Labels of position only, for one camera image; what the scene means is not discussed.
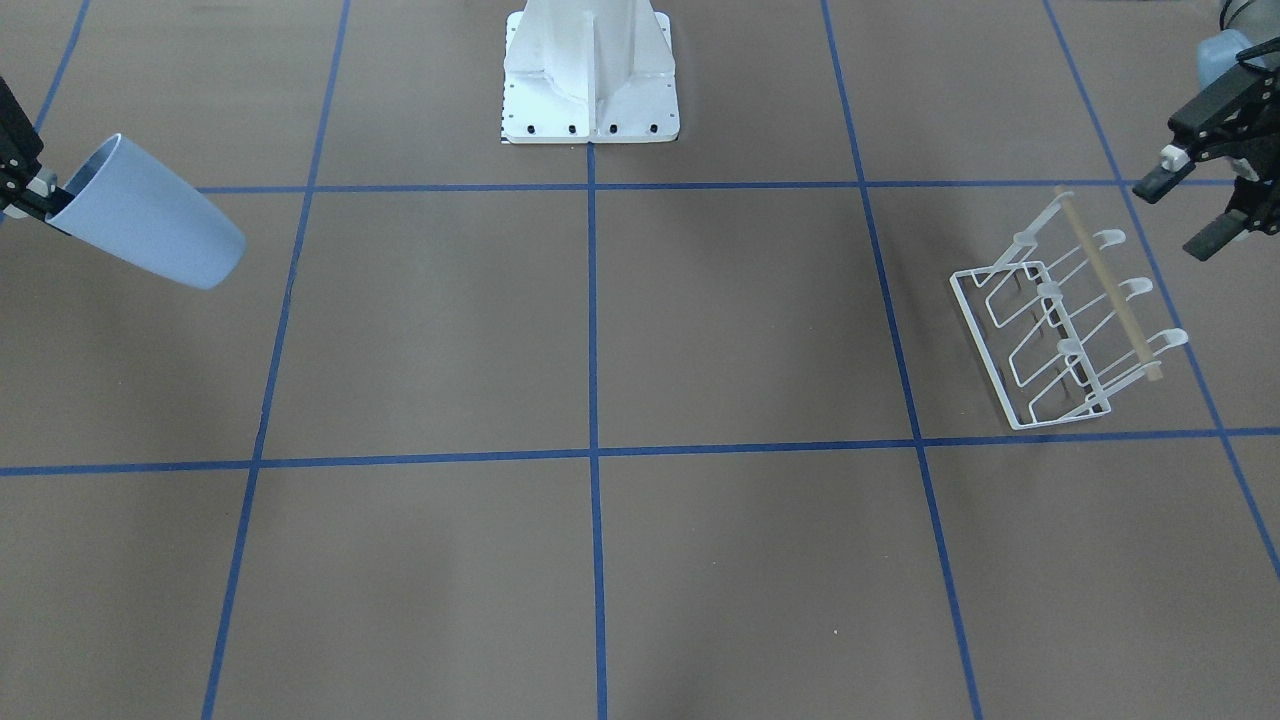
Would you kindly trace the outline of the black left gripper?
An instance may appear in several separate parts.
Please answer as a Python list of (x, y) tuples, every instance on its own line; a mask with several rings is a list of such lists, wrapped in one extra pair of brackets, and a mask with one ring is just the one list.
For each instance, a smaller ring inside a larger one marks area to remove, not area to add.
[[(1270, 181), (1277, 163), (1277, 72), (1231, 67), (1171, 114), (1167, 127), (1170, 145), (1132, 187), (1144, 202), (1158, 202), (1198, 164), (1219, 158), (1229, 159), (1247, 181)], [(1206, 263), (1249, 231), (1247, 214), (1228, 210), (1193, 234), (1183, 251)]]

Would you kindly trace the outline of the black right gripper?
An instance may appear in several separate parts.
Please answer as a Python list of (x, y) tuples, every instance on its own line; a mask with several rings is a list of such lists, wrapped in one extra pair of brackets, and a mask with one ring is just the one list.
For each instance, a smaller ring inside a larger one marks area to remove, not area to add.
[(51, 225), (51, 219), (69, 205), (69, 193), (64, 188), (29, 188), (44, 169), (38, 160), (42, 151), (44, 141), (8, 82), (1, 78), (1, 205), (5, 218), (33, 219)]

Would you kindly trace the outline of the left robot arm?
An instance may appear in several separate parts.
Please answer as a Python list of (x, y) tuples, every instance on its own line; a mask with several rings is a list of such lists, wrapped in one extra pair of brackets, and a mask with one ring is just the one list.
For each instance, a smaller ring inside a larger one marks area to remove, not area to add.
[(1201, 261), (1249, 234), (1277, 234), (1277, 3), (1219, 4), (1219, 32), (1196, 51), (1199, 90), (1170, 115), (1171, 141), (1133, 188), (1155, 204), (1197, 167), (1229, 161), (1235, 179), (1225, 210), (1183, 246)]

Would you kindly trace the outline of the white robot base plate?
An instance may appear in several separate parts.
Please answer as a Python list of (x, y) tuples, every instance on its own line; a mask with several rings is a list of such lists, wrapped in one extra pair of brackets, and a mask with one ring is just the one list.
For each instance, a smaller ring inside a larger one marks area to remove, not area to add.
[(678, 138), (672, 24), (652, 3), (527, 1), (504, 31), (502, 141)]

